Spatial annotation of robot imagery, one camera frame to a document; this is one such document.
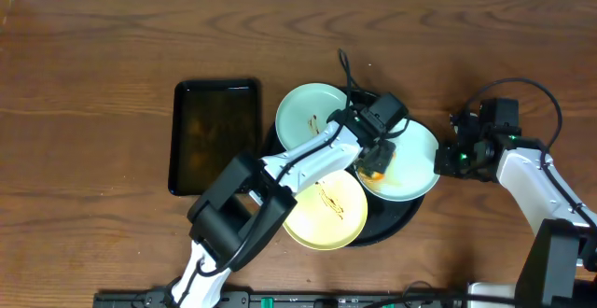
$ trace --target green connector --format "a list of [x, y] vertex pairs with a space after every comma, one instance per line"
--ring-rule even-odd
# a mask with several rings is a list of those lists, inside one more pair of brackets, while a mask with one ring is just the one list
[[273, 298], [261, 298], [261, 308], [273, 308]]

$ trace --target wooden table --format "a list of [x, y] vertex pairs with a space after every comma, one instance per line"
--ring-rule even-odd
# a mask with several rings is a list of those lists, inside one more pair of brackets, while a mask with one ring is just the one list
[[[391, 91], [442, 138], [448, 114], [500, 77], [545, 83], [553, 148], [597, 208], [597, 0], [15, 0], [0, 35], [0, 306], [85, 307], [99, 289], [163, 285], [187, 264], [192, 198], [166, 189], [174, 86], [257, 77], [263, 123], [287, 92]], [[525, 85], [524, 133], [555, 113]], [[399, 291], [515, 282], [533, 241], [501, 187], [442, 178], [380, 244], [317, 252], [281, 230], [229, 283], [254, 290]], [[589, 275], [580, 272], [580, 276]]]

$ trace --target black plate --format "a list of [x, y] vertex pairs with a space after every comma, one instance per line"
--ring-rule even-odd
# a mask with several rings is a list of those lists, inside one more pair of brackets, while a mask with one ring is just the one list
[[[351, 100], [354, 104], [371, 104], [377, 97], [377, 94], [370, 91], [353, 91]], [[261, 156], [280, 154], [284, 151], [278, 140], [275, 125], [272, 125], [263, 143]], [[348, 168], [346, 171], [354, 175], [354, 169]], [[367, 221], [361, 233], [347, 245], [349, 247], [373, 245], [390, 238], [410, 222], [424, 198], [423, 195], [408, 202], [391, 202], [373, 195], [365, 188], [363, 191], [367, 197]]]

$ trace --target pale yellow plate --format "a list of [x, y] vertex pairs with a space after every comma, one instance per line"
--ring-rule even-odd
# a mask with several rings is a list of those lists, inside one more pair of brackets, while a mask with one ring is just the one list
[[284, 223], [297, 242], [317, 250], [348, 245], [367, 220], [367, 198], [358, 181], [337, 171], [303, 190]]

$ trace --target black tray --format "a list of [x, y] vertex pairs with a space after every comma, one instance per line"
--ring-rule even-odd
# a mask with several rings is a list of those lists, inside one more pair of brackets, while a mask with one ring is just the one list
[[[377, 97], [377, 94], [370, 91], [353, 91], [351, 98], [354, 104], [370, 104]], [[282, 152], [285, 149], [278, 140], [275, 125], [272, 125], [263, 143], [261, 156]], [[346, 171], [355, 176], [354, 169], [347, 168]], [[390, 238], [410, 222], [424, 198], [423, 195], [408, 202], [391, 202], [373, 195], [365, 188], [363, 191], [367, 197], [367, 221], [361, 233], [347, 245], [349, 247], [373, 245]]]

